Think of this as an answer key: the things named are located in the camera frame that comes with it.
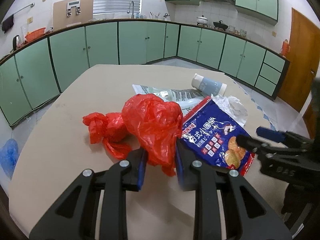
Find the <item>dark hanging towel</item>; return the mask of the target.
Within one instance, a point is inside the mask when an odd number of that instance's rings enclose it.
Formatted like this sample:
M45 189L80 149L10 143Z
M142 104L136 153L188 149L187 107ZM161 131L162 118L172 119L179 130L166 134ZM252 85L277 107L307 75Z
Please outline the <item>dark hanging towel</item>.
M14 14L10 15L6 20L2 23L2 31L3 33L7 33L14 25Z

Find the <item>green lower cabinets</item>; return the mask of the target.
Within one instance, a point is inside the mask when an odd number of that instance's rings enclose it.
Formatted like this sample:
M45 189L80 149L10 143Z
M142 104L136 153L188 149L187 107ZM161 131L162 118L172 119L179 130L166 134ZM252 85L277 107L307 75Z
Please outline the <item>green lower cabinets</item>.
M154 20L111 20L43 35L1 61L1 112L14 126L97 64L170 58L221 71L275 99L289 68L278 53L206 27Z

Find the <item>blue plastic bag on floor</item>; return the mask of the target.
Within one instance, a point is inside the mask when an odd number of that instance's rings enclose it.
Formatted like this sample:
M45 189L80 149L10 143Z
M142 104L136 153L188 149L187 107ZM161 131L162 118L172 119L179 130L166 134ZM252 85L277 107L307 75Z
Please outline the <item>blue plastic bag on floor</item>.
M9 139L1 148L1 167L8 178L12 179L18 158L18 144L14 139Z

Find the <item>brown wooden door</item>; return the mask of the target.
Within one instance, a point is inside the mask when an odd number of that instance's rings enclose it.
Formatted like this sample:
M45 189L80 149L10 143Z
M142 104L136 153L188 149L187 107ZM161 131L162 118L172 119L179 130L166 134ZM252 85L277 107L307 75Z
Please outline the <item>brown wooden door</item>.
M290 61L278 97L300 112L309 96L319 65L319 27L296 9L292 9Z

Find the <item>small red plastic bag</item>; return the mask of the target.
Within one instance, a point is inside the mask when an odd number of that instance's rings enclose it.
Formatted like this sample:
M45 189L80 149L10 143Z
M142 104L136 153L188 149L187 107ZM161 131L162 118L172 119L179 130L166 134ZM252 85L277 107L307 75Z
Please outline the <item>small red plastic bag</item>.
M102 143L105 150L114 158L126 159L132 151L132 147L123 142L129 132L121 113L103 114L94 112L83 116L82 122L88 127L90 143Z

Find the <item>chrome sink faucet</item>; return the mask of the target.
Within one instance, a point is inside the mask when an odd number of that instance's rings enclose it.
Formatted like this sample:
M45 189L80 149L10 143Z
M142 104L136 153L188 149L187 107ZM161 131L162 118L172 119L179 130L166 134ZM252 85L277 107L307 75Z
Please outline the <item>chrome sink faucet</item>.
M135 3L134 3L134 1L130 1L129 8L127 10L127 14L131 15L131 19L135 18Z

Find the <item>black wok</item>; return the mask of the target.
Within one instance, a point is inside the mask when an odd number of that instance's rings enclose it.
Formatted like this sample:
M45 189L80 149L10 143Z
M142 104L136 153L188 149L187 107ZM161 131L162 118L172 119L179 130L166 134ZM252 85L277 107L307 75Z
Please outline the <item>black wok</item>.
M221 30L221 31L226 31L229 28L229 26L224 24L223 21L213 22L213 25L214 25L214 29Z

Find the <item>electric kettle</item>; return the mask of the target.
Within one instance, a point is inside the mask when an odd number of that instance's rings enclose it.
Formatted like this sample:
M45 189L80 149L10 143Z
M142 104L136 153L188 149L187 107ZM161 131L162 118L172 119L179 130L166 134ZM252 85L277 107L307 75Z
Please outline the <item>electric kettle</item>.
M21 47L21 45L23 44L20 35L16 35L14 36L14 38L12 39L12 49L13 51L16 51L18 48Z

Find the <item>large red plastic bag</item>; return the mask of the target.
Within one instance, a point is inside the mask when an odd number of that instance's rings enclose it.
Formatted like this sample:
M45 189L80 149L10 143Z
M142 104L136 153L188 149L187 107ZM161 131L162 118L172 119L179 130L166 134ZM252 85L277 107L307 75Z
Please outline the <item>large red plastic bag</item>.
M121 116L129 133L148 152L148 164L176 175L176 140L182 135L183 113L178 103L154 94L137 94L125 102Z

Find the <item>white cooking pot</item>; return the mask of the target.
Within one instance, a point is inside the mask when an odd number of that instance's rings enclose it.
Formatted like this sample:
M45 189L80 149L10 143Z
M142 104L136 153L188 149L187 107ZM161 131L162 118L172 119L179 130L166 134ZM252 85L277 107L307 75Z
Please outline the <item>white cooking pot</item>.
M206 17L204 17L203 15L202 16L198 16L196 18L196 22L197 22L197 25L199 26L203 26L203 27L208 27L208 19Z

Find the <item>cardboard box with dispenser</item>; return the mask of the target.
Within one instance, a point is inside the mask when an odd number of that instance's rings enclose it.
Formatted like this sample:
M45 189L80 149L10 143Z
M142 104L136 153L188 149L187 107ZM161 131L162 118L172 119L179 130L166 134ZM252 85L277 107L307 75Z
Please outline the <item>cardboard box with dispenser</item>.
M93 19L94 0L63 0L53 4L53 30L60 30Z

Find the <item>blue white paper cup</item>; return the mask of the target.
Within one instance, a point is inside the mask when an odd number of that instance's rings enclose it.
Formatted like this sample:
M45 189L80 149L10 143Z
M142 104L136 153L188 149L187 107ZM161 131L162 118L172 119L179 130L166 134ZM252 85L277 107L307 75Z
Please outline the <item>blue white paper cup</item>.
M227 88L225 83L211 80L199 74L194 75L191 85L193 88L200 90L202 93L213 96L223 96Z

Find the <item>wall towel bar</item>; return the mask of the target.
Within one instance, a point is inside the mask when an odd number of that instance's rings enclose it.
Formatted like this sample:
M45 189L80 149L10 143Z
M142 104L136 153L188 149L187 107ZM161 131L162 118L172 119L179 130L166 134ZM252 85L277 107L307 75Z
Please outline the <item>wall towel bar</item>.
M11 14L11 16L14 16L15 14L19 13L20 11L24 10L24 9L28 9L28 8L32 8L35 6L35 3L30 3L29 5L26 5L25 7L22 7L21 9L17 10L16 12L14 12L13 14Z

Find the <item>clear green printed wrapper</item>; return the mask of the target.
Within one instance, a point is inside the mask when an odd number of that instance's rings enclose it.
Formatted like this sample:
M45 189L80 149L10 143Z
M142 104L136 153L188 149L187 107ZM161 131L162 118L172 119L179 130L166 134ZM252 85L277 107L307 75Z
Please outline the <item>clear green printed wrapper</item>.
M188 114L204 96L196 89L164 89L143 85L132 85L136 94L154 94L165 102L176 102L179 104L183 115Z

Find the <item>blue cracker bag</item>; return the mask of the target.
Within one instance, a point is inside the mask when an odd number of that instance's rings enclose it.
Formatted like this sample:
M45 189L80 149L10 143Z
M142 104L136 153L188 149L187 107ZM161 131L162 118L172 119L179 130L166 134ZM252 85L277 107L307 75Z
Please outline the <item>blue cracker bag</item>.
M212 166L237 170L244 176L253 163L254 153L236 143L238 135L249 136L209 96L183 119L181 139L200 159Z

